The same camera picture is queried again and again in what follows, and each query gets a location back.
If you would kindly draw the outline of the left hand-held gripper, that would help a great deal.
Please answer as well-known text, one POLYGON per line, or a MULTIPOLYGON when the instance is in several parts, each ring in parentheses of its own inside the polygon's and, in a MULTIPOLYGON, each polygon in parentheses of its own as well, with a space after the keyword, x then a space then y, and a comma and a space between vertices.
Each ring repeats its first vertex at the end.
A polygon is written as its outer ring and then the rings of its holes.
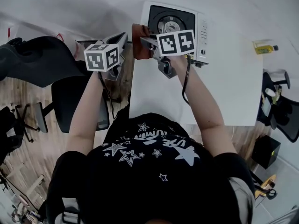
POLYGON ((128 42, 126 32, 111 35, 105 38, 105 43, 97 41, 84 50, 86 69, 88 71, 107 72, 107 80, 116 81, 121 72, 125 59, 122 52, 128 42))

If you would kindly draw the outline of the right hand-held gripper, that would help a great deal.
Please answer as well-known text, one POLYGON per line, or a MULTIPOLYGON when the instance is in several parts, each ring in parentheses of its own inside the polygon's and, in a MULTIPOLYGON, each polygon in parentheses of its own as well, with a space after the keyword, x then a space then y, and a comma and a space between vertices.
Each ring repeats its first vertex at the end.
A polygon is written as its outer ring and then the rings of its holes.
POLYGON ((156 39, 141 37, 145 47, 154 52, 153 58, 158 62, 159 70, 168 78, 176 76, 168 57, 181 56, 195 52, 193 30, 175 31, 157 35, 156 39))

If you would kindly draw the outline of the brown cloth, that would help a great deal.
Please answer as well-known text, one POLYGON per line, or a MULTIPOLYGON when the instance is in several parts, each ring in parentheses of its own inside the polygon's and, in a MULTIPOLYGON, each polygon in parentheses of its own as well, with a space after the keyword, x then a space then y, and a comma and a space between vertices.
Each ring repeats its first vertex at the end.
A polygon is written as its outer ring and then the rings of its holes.
POLYGON ((153 57, 153 51, 143 46, 141 43, 141 37, 149 37, 151 31, 149 27, 141 24, 132 24, 132 44, 133 55, 137 60, 150 59, 153 57))

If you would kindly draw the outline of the white portable gas stove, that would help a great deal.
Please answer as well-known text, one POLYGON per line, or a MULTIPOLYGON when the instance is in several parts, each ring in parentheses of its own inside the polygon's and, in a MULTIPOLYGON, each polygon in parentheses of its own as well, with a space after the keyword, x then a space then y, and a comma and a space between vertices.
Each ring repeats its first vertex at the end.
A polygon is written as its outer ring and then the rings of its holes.
POLYGON ((203 13, 175 5, 146 1, 142 9, 141 24, 149 27, 154 34, 192 29, 196 42, 192 59, 197 61, 198 67, 209 64, 207 19, 203 13))

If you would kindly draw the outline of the person's left forearm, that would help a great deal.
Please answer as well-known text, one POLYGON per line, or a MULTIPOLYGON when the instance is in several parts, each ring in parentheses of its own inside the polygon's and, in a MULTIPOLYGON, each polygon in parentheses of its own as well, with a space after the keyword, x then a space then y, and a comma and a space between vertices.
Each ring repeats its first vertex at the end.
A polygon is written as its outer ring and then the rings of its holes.
POLYGON ((93 72, 72 117, 66 152, 87 155, 93 150, 102 93, 102 82, 98 73, 93 72))

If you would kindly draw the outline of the person's right forearm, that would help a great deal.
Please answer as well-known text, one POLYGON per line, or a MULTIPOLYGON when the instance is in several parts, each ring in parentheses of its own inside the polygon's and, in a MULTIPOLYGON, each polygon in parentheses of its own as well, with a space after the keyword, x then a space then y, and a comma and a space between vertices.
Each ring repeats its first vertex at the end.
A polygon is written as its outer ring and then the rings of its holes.
POLYGON ((185 94, 199 126, 204 147, 212 156, 236 153, 221 111, 193 67, 189 70, 185 94))

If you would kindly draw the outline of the clear plastic jug red label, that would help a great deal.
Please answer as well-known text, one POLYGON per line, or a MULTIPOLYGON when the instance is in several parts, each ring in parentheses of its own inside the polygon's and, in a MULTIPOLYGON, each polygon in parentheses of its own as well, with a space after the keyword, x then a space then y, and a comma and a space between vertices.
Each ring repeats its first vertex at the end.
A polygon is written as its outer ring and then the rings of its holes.
POLYGON ((56 38, 61 40, 70 50, 73 58, 76 61, 84 61, 85 56, 84 56, 84 46, 77 42, 71 35, 69 34, 62 34, 62 33, 57 33, 56 38))

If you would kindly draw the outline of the white table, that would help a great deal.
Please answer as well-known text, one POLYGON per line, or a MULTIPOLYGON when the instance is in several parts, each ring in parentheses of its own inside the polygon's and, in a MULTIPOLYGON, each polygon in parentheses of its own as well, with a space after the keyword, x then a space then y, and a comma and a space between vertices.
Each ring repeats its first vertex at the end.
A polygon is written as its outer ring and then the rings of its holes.
MULTIPOLYGON (((227 126, 252 126, 256 122, 262 88, 263 58, 252 41, 243 37, 234 21, 205 8, 195 10, 207 22, 207 62, 196 72, 216 100, 227 126)), ((135 60, 129 115, 161 114, 180 124, 194 124, 182 98, 177 77, 168 78, 154 59, 135 60)))

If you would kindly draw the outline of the yellow oil bottle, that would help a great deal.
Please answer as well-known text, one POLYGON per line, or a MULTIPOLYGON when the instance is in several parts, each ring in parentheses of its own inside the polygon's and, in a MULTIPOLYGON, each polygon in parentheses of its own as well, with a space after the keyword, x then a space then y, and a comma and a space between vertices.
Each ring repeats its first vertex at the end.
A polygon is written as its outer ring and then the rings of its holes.
POLYGON ((253 42, 253 45, 257 55, 270 54, 274 51, 279 51, 279 47, 277 45, 269 45, 264 42, 253 42))

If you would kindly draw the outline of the black star chair base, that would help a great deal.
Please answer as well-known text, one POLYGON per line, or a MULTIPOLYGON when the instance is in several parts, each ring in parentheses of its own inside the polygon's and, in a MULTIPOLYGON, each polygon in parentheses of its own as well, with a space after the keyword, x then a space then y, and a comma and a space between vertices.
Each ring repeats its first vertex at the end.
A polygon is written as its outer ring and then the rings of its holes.
POLYGON ((16 106, 12 109, 12 113, 15 113, 15 114, 16 114, 16 119, 17 119, 17 120, 19 121, 19 123, 21 124, 21 128, 23 129, 23 133, 24 133, 26 139, 28 140, 28 142, 33 143, 34 140, 33 140, 33 138, 30 138, 30 137, 28 136, 27 129, 39 132, 39 131, 40 131, 40 127, 32 127, 32 126, 28 125, 28 124, 25 122, 25 116, 26 116, 26 113, 27 113, 27 109, 28 109, 29 107, 30 107, 30 104, 26 104, 26 105, 24 106, 23 113, 20 114, 20 113, 19 113, 19 109, 22 108, 22 105, 16 105, 16 106))

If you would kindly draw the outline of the grey flat box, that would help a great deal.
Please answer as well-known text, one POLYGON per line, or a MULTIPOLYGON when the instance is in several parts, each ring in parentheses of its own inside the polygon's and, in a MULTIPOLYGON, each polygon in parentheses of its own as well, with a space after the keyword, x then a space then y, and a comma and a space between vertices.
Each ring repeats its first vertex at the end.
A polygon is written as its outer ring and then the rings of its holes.
POLYGON ((261 109, 262 109, 264 115, 265 115, 266 117, 268 117, 269 114, 270 114, 270 111, 271 111, 271 103, 270 103, 270 101, 269 101, 268 99, 266 99, 266 100, 263 102, 263 104, 262 104, 262 106, 261 106, 261 109))

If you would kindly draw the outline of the person's body black star shirt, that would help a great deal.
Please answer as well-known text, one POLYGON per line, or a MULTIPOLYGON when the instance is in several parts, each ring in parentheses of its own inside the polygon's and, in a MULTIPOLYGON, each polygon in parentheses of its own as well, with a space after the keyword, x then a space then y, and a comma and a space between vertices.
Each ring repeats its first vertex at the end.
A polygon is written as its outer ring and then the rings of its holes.
POLYGON ((83 224, 251 224, 254 185, 235 153, 212 156, 177 123, 154 113, 111 125, 89 154, 68 151, 46 199, 50 224, 62 224, 63 200, 83 224))

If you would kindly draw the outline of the black backpack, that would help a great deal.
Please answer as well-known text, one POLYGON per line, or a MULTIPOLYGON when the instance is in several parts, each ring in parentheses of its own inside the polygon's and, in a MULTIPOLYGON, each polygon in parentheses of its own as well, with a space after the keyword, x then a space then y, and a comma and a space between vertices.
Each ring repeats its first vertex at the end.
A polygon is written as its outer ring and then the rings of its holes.
POLYGON ((22 144, 24 131, 20 121, 6 106, 0 110, 0 166, 6 156, 22 144))

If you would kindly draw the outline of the black office chair holding items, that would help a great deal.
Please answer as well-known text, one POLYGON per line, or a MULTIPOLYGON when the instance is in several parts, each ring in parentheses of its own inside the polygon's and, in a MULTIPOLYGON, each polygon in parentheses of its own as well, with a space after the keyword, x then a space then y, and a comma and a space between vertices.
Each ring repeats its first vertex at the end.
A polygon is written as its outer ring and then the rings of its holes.
POLYGON ((282 96, 282 85, 287 85, 290 89, 291 82, 287 72, 285 78, 273 81, 268 72, 263 73, 260 104, 256 120, 265 126, 270 126, 273 130, 280 130, 292 143, 299 138, 299 102, 290 100, 282 96), (268 96, 265 89, 269 88, 276 92, 275 97, 268 96), (266 117, 261 109, 263 102, 268 99, 271 103, 271 111, 266 117))

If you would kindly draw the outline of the light wooden frame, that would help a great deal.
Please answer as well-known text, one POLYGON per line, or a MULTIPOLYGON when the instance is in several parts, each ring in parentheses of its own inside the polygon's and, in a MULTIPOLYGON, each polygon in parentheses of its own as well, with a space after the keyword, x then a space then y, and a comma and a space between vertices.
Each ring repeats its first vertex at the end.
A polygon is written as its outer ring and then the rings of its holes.
POLYGON ((7 178, 5 178, 7 183, 9 184, 11 190, 16 194, 16 196, 24 203, 29 205, 29 203, 34 203, 38 198, 43 200, 40 193, 37 192, 34 197, 31 197, 32 193, 35 191, 37 187, 39 187, 44 181, 44 175, 40 175, 34 183, 25 191, 20 191, 14 184, 12 184, 7 178))

